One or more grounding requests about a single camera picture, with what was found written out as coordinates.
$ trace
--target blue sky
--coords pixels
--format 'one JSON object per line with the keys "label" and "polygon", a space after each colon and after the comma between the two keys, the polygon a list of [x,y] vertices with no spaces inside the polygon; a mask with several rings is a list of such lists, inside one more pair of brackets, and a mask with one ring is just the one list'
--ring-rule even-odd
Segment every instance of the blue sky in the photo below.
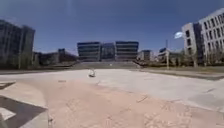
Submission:
{"label": "blue sky", "polygon": [[79,41],[135,40],[157,52],[183,47],[174,34],[224,7],[224,0],[1,0],[0,18],[36,30],[34,50],[66,48]]}

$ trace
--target pole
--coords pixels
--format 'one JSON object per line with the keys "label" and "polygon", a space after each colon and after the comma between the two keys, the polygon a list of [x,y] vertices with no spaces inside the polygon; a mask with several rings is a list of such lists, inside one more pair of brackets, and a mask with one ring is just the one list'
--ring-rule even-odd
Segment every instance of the pole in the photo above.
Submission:
{"label": "pole", "polygon": [[169,50],[168,50],[168,40],[166,40],[166,68],[169,70]]}

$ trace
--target building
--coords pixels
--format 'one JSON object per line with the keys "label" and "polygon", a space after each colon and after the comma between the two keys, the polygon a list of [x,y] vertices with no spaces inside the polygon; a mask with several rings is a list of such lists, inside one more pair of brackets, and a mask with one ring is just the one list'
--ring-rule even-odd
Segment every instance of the building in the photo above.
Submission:
{"label": "building", "polygon": [[224,56],[224,8],[215,11],[199,20],[202,26],[201,35],[204,42],[204,55],[207,63],[221,61]]}
{"label": "building", "polygon": [[101,61],[115,60],[115,46],[114,43],[104,43],[101,45]]}
{"label": "building", "polygon": [[138,53],[138,60],[150,61],[151,59],[151,50],[142,50]]}
{"label": "building", "polygon": [[194,65],[204,64],[204,43],[201,37],[201,25],[189,23],[182,27],[185,55]]}
{"label": "building", "polygon": [[35,30],[0,20],[0,67],[28,68],[32,64]]}
{"label": "building", "polygon": [[36,54],[38,54],[38,59],[33,58],[33,60],[39,60],[40,66],[65,64],[68,62],[75,62],[78,59],[77,56],[72,55],[65,49],[58,49],[58,51],[52,53],[36,53]]}
{"label": "building", "polygon": [[137,59],[139,43],[136,41],[116,41],[116,61],[133,61]]}
{"label": "building", "polygon": [[221,8],[198,23],[182,27],[184,49],[194,65],[214,64],[224,61],[224,8]]}
{"label": "building", "polygon": [[133,61],[137,59],[138,44],[134,41],[80,42],[77,48],[80,61]]}
{"label": "building", "polygon": [[79,42],[77,48],[80,61],[100,61],[100,42]]}

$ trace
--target window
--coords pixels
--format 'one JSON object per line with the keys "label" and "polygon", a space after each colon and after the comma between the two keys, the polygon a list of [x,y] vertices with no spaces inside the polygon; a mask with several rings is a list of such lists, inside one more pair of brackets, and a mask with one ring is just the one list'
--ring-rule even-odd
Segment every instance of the window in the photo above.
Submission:
{"label": "window", "polygon": [[208,33],[206,32],[206,37],[207,37],[207,40],[209,40],[209,36],[208,36]]}
{"label": "window", "polygon": [[216,25],[219,25],[219,22],[217,20],[217,17],[215,17],[215,22],[216,22]]}
{"label": "window", "polygon": [[212,31],[209,31],[210,39],[212,40]]}
{"label": "window", "polygon": [[217,36],[216,36],[216,30],[214,29],[214,37],[215,37],[215,39],[217,38]]}
{"label": "window", "polygon": [[187,46],[191,45],[191,39],[187,39]]}
{"label": "window", "polygon": [[188,54],[192,55],[192,48],[188,48]]}
{"label": "window", "polygon": [[217,28],[216,31],[217,31],[217,35],[218,35],[218,37],[221,37],[220,29]]}
{"label": "window", "polygon": [[208,20],[208,27],[211,28],[210,20]]}
{"label": "window", "polygon": [[211,22],[212,22],[212,26],[215,27],[215,21],[213,18],[211,19]]}
{"label": "window", "polygon": [[219,15],[218,18],[219,18],[219,23],[221,24],[222,23],[222,15]]}
{"label": "window", "polygon": [[208,29],[208,26],[207,26],[207,23],[204,22],[204,26],[205,26],[205,29],[207,30]]}
{"label": "window", "polygon": [[214,43],[212,42],[212,48],[215,49]]}
{"label": "window", "polygon": [[185,33],[186,33],[187,37],[190,37],[190,31],[189,30],[187,30]]}
{"label": "window", "polygon": [[222,23],[224,23],[224,13],[221,15]]}
{"label": "window", "polygon": [[222,40],[220,40],[220,48],[223,49],[223,47],[222,47]]}
{"label": "window", "polygon": [[216,41],[216,49],[219,50],[219,42]]}
{"label": "window", "polygon": [[210,43],[208,43],[208,50],[209,50],[209,52],[211,51],[211,44]]}
{"label": "window", "polygon": [[223,27],[221,27],[222,36],[224,36],[224,30]]}

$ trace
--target paved ground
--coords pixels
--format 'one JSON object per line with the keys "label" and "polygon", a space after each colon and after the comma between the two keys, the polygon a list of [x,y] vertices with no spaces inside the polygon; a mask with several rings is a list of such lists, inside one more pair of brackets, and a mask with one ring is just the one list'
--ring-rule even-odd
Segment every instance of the paved ground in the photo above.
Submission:
{"label": "paved ground", "polygon": [[53,128],[224,128],[224,80],[121,69],[96,70],[96,78],[89,78],[88,72],[3,75],[0,80],[42,92]]}

